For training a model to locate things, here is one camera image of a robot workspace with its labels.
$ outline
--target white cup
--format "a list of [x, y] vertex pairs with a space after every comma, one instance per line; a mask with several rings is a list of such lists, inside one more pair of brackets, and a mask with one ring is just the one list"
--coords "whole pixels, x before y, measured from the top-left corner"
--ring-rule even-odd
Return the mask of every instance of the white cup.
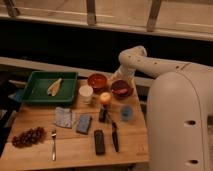
[[90, 104], [93, 96], [93, 88], [89, 85], [83, 85], [79, 88], [79, 94], [85, 104]]

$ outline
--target orange bowl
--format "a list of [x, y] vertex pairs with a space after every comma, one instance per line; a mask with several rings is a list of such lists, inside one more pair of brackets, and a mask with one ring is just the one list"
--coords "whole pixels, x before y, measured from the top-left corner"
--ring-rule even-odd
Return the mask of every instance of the orange bowl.
[[95, 92], [101, 90], [107, 85], [107, 78], [103, 74], [95, 73], [88, 77], [88, 85], [90, 85]]

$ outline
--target brown bowl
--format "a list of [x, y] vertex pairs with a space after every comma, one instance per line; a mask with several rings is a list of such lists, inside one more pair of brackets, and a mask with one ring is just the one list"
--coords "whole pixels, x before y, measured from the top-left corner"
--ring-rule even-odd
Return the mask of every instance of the brown bowl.
[[103, 74], [95, 73], [88, 77], [88, 85], [90, 85], [95, 92], [101, 90], [107, 85], [107, 78]]
[[118, 99], [128, 97], [133, 93], [133, 88], [124, 80], [113, 82], [110, 89], [113, 95]]

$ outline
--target cup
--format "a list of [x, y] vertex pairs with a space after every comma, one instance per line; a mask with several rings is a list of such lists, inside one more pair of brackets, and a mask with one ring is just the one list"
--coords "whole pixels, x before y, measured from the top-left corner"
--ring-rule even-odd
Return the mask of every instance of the cup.
[[79, 88], [79, 94], [85, 104], [90, 104], [93, 96], [93, 88], [89, 85], [83, 85]]
[[133, 110], [130, 106], [125, 105], [121, 108], [120, 115], [122, 121], [129, 121], [133, 117]]

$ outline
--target blue cup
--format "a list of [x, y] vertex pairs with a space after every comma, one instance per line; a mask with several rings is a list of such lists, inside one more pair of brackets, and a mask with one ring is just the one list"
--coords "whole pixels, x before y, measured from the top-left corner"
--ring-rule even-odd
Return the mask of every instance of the blue cup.
[[129, 121], [133, 117], [133, 110], [130, 106], [125, 105], [121, 108], [120, 115], [122, 121]]

